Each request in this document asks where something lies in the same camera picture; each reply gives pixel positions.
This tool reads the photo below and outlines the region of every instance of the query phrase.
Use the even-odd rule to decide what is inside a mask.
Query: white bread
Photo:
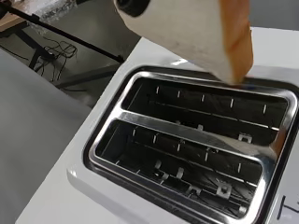
[[[150,0],[138,17],[119,12],[137,34],[227,83],[252,67],[249,0]]]

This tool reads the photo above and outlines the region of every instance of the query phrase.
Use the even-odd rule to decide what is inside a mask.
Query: electrical cord
[[[26,14],[26,13],[24,13],[24,12],[22,12],[22,11],[16,9],[16,8],[14,8],[14,7],[7,6],[6,4],[2,3],[1,1],[0,1],[0,8],[2,8],[3,10],[5,10],[7,12],[10,12],[12,14],[15,14],[15,15],[19,16],[19,17],[25,19],[26,21],[29,21],[29,22],[31,22],[33,24],[36,24],[36,25],[39,25],[39,26],[41,26],[43,28],[46,28],[46,29],[48,29],[48,30],[50,30],[50,31],[58,34],[58,35],[62,35],[62,36],[66,37],[66,38],[68,38],[68,39],[70,39],[72,41],[75,41],[75,42],[79,43],[80,45],[82,45],[82,46],[84,46],[84,47],[86,47],[88,49],[93,49],[94,51],[96,51],[98,53],[101,53],[101,54],[107,56],[108,58],[110,58],[110,59],[118,62],[118,63],[123,63],[124,62],[124,59],[122,58],[122,56],[120,56],[120,55],[118,55],[118,56],[113,55],[113,54],[111,54],[111,53],[109,53],[109,52],[107,52],[107,51],[105,51],[103,49],[100,49],[100,48],[96,47],[93,44],[90,44],[90,43],[88,43],[88,42],[86,42],[86,41],[84,41],[84,40],[82,40],[80,38],[77,38],[76,36],[73,36],[73,35],[65,32],[65,31],[60,30],[60,29],[58,29],[58,28],[56,28],[54,26],[51,26],[49,24],[46,24],[45,22],[41,21],[39,19],[39,17],[37,15],[35,15],[35,14],[28,15],[28,14]]]
[[[26,60],[26,61],[29,61],[28,58],[22,57],[21,55],[12,52],[11,50],[9,50],[9,49],[3,47],[2,45],[0,45],[0,48],[3,49],[3,50],[5,50],[5,51],[7,51],[8,53],[11,53],[11,54],[14,55],[14,56],[17,56],[17,57],[22,58],[22,59],[24,59],[24,60]]]
[[[38,61],[38,67],[35,68],[35,71],[38,72],[40,69],[43,69],[42,70],[42,75],[43,75],[45,67],[49,63],[51,63],[51,65],[53,66],[53,71],[52,71],[52,78],[51,78],[50,82],[53,82],[53,81],[59,80],[61,78],[62,72],[64,71],[64,68],[66,66],[67,60],[73,58],[74,56],[77,57],[78,49],[77,49],[76,46],[74,46],[74,45],[72,45],[70,43],[67,43],[66,41],[60,41],[60,42],[58,42],[56,40],[47,38],[45,36],[43,36],[43,38],[56,44],[56,46],[54,46],[54,47],[51,47],[51,46],[45,46],[44,47],[44,49],[48,53],[54,55],[54,61],[49,62],[49,61],[46,61],[47,59],[41,59],[44,62],[41,63],[40,61]],[[61,68],[59,69],[58,75],[56,76],[56,66],[55,66],[54,62],[57,61],[57,60],[59,60],[59,59],[61,59],[61,58],[64,59],[64,63],[61,66]]]

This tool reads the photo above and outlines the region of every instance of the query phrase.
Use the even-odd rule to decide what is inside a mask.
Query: wooden furniture
[[[13,6],[19,10],[23,10],[25,7],[25,2],[19,2]],[[4,32],[5,30],[14,27],[22,22],[24,22],[24,19],[8,13],[4,18],[0,20],[0,32]]]

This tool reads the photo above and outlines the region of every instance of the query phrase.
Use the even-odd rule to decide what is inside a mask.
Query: chrome trim
[[[217,88],[217,89],[223,89],[223,90],[231,90],[232,88],[224,86],[218,81],[215,80],[209,80],[209,79],[201,79],[201,78],[192,78],[192,77],[179,77],[179,76],[173,76],[173,75],[167,75],[167,74],[158,74],[158,73],[151,73],[151,72],[139,72],[133,75],[133,77],[129,80],[128,84],[126,85],[124,91],[121,94],[121,97],[115,104],[112,112],[108,116],[104,126],[102,127],[100,133],[96,136],[93,145],[90,148],[89,151],[89,159],[91,162],[96,164],[97,166],[102,167],[103,169],[108,169],[111,173],[114,173],[115,175],[121,175],[123,178],[128,179],[130,181],[135,182],[137,185],[141,186],[144,189],[147,189],[151,191],[152,193],[158,194],[161,198],[164,198],[168,200],[169,202],[177,204],[179,207],[184,208],[187,211],[191,211],[192,214],[195,214],[199,217],[204,217],[207,220],[213,221],[215,223],[225,223],[225,224],[252,224],[254,223],[257,215],[259,214],[259,210],[261,209],[261,205],[263,204],[264,196],[267,192],[267,189],[270,185],[273,173],[275,171],[276,162],[277,162],[277,156],[274,154],[274,150],[271,148],[271,146],[274,146],[278,140],[278,136],[283,136],[285,141],[288,136],[288,131],[292,126],[294,117],[297,113],[298,109],[298,99],[295,96],[295,94],[291,91],[281,90],[281,89],[274,89],[274,88],[266,88],[266,87],[260,87],[256,86],[254,90],[247,88],[246,85],[243,85],[243,89],[237,89],[236,91],[242,91],[250,94],[259,94],[259,95],[271,95],[276,96],[280,98],[284,98],[288,102],[288,109],[286,111],[285,117],[281,123],[281,126],[279,128],[279,132],[277,135],[277,138],[275,139],[274,143],[271,144],[269,147],[259,147],[254,146],[249,143],[237,141],[228,137],[216,135],[213,133],[207,133],[201,130],[195,130],[192,128],[188,128],[185,126],[177,125],[176,123],[171,123],[168,121],[155,119],[152,117],[136,114],[130,111],[123,110],[121,108],[121,104],[123,100],[125,99],[126,95],[128,94],[129,90],[132,88],[133,84],[139,79],[139,78],[153,78],[153,79],[160,79],[160,80],[166,80],[166,81],[173,81],[178,83],[186,83],[191,85],[200,85],[205,86],[209,88]],[[206,145],[208,147],[215,147],[218,150],[223,150],[226,152],[233,153],[237,156],[247,158],[253,161],[257,161],[261,164],[263,167],[263,173],[260,179],[260,182],[257,186],[257,189],[255,191],[254,197],[252,199],[252,202],[250,204],[248,212],[245,214],[244,217],[240,219],[235,219],[233,217],[227,216],[226,214],[223,214],[222,212],[215,210],[211,207],[208,207],[204,204],[198,203],[196,206],[198,209],[192,209],[190,207],[187,207],[186,205],[179,203],[178,201],[174,200],[172,198],[172,195],[167,195],[164,192],[161,193],[159,191],[159,188],[162,188],[162,186],[159,186],[157,188],[155,185],[150,183],[151,181],[148,179],[145,179],[141,175],[138,175],[138,172],[132,173],[130,171],[126,171],[122,169],[121,167],[117,167],[115,164],[105,161],[95,154],[95,150],[101,141],[103,135],[105,134],[108,126],[110,123],[115,120],[119,119],[125,122],[129,122],[132,124],[136,124],[148,129],[152,129],[154,131],[158,131],[161,133],[167,133],[174,135],[176,137],[186,139],[189,141],[192,141],[194,143],[199,143]],[[144,181],[144,184],[135,181],[136,177],[139,176],[139,178],[142,178]],[[180,197],[181,200],[185,200],[185,196],[177,195],[176,197]]]

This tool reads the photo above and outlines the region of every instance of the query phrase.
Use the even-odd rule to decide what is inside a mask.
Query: gray floor
[[[250,0],[252,26],[299,30],[298,0]]]
[[[79,5],[78,8],[71,10],[53,25],[115,55],[121,54],[125,58],[128,57],[139,40],[139,36],[125,27],[111,0],[91,0],[83,3]],[[31,27],[25,28],[24,31],[42,46],[55,46],[55,44],[45,40]],[[57,41],[65,40],[78,48],[77,57],[67,61],[66,67],[62,72],[62,77],[91,71],[115,63],[91,49],[86,49],[52,32],[47,32],[44,36]],[[32,49],[15,35],[0,39],[0,45],[29,59],[34,53]],[[29,64],[28,61],[23,59],[19,60]],[[53,66],[49,64],[45,69],[44,78],[51,80],[52,72]],[[86,105],[93,106],[108,82],[109,78],[105,78],[86,83],[80,87],[73,87],[73,89],[88,90],[87,93],[69,91],[66,91],[66,93],[79,99]]]
[[[297,0],[251,0],[251,25],[299,30],[298,9],[299,1]],[[116,55],[121,54],[124,57],[130,54],[139,39],[137,35],[124,26],[111,0],[91,0],[81,4],[77,9],[73,9],[53,25],[95,46]],[[42,46],[52,45],[51,42],[43,39],[31,27],[24,29],[24,31]],[[45,36],[57,41],[66,40],[51,32],[47,32]],[[78,47],[78,56],[67,62],[63,71],[63,77],[87,72],[114,63],[97,52],[86,49],[79,44],[73,44]],[[26,46],[15,35],[0,39],[0,45],[28,58],[31,58],[34,53],[32,49]],[[44,77],[50,80],[52,72],[53,67],[48,65]],[[79,99],[86,105],[93,106],[108,82],[109,78],[87,83],[80,87],[75,87],[75,89],[86,89],[88,90],[87,93],[68,91],[67,94]]]
[[[0,223],[15,223],[91,109],[0,50]]]

